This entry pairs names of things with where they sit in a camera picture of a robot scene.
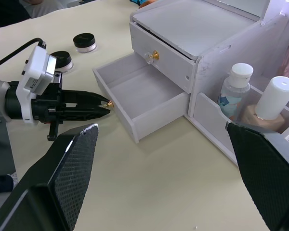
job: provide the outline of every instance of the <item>cabinet top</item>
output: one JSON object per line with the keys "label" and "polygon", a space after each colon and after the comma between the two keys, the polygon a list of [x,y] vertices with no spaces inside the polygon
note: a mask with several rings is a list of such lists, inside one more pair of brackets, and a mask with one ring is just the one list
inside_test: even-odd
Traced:
{"label": "cabinet top", "polygon": [[190,59],[255,21],[202,0],[167,1],[132,19]]}

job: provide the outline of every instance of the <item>white cabinet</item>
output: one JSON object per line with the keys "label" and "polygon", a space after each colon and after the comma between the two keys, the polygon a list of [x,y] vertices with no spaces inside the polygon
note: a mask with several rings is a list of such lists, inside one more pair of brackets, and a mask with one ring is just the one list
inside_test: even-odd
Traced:
{"label": "white cabinet", "polygon": [[[266,73],[281,64],[274,57],[289,44],[282,3],[268,1],[261,17],[215,0],[159,0],[133,13],[135,52],[93,71],[134,141],[185,116],[236,163],[228,118],[215,102],[232,65],[248,63],[254,75],[245,104],[257,103],[274,77]],[[282,115],[279,132],[289,140],[289,107]]]}

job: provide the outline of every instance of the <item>drawer knob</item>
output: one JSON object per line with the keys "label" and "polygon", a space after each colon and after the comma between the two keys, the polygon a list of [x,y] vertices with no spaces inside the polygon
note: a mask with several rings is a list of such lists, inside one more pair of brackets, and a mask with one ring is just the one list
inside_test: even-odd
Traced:
{"label": "drawer knob", "polygon": [[148,64],[152,64],[155,60],[159,60],[159,53],[154,51],[152,54],[146,53],[144,58]]}

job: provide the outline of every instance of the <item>table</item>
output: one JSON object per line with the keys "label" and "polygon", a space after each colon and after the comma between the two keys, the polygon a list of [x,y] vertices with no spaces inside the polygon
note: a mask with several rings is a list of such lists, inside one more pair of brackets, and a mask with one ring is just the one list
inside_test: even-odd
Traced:
{"label": "table", "polygon": [[[132,52],[128,0],[102,0],[63,9],[0,29],[0,59],[40,37],[48,52],[68,51],[74,68],[63,88],[101,93],[92,67]],[[98,50],[77,53],[72,39],[96,36]],[[0,67],[1,80],[18,80],[26,49]],[[135,144],[114,113],[86,122],[65,122],[59,132],[98,123],[91,181],[75,231],[266,231],[238,171],[185,118],[179,118]],[[8,124],[16,171],[22,177],[51,142],[49,126]]]}

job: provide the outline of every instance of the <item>beige bottle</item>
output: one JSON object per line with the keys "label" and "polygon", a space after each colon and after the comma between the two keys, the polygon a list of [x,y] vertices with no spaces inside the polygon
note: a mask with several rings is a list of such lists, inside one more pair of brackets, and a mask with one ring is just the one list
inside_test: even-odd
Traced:
{"label": "beige bottle", "polygon": [[257,105],[246,107],[241,122],[278,131],[285,123],[280,114],[289,101],[289,78],[271,79]]}

